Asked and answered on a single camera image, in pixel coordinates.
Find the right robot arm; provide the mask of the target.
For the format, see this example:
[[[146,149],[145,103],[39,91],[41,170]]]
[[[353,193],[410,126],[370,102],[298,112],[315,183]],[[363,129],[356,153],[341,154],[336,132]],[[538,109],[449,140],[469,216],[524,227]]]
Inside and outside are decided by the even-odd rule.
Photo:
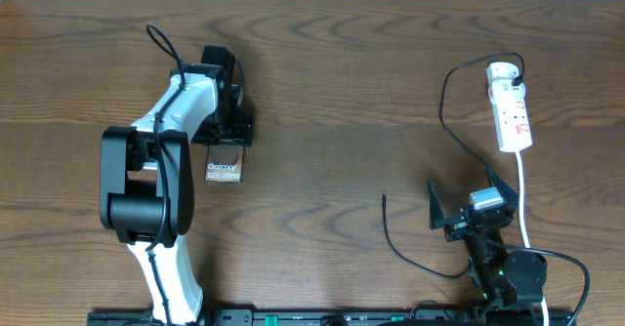
[[[470,272],[485,294],[485,301],[471,308],[473,320],[503,321],[514,311],[530,317],[544,297],[547,263],[540,254],[503,247],[500,230],[513,221],[520,197],[491,167],[485,175],[489,187],[471,193],[470,203],[453,217],[443,214],[429,182],[429,227],[443,229],[448,242],[462,240],[467,247]]]

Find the bronze Galaxy smartphone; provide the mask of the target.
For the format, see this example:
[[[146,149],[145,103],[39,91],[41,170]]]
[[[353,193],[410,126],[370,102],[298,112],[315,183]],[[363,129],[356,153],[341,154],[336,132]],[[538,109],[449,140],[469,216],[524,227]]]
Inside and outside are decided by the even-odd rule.
[[[204,181],[207,183],[241,183],[243,163],[243,146],[211,145],[207,152]]]

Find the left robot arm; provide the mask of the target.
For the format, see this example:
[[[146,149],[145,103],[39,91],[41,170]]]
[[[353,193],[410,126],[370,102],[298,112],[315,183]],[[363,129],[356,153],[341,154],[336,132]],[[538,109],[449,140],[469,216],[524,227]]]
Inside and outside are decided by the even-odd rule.
[[[127,245],[153,299],[152,325],[204,321],[203,291],[186,234],[194,212],[189,147],[232,147],[243,155],[254,121],[242,106],[242,69],[223,46],[205,46],[199,62],[182,62],[161,99],[127,127],[108,127],[101,140],[100,220]]]

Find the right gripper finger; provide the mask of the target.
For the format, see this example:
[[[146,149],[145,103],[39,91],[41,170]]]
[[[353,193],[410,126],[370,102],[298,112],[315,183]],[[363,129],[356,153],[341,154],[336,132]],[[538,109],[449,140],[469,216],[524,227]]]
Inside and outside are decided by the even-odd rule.
[[[444,226],[444,214],[440,207],[438,196],[436,194],[435,186],[432,181],[428,181],[429,192],[429,228],[430,230],[440,229]]]
[[[489,184],[498,189],[506,207],[508,209],[517,209],[519,204],[519,195],[497,175],[490,165],[485,166],[485,175]]]

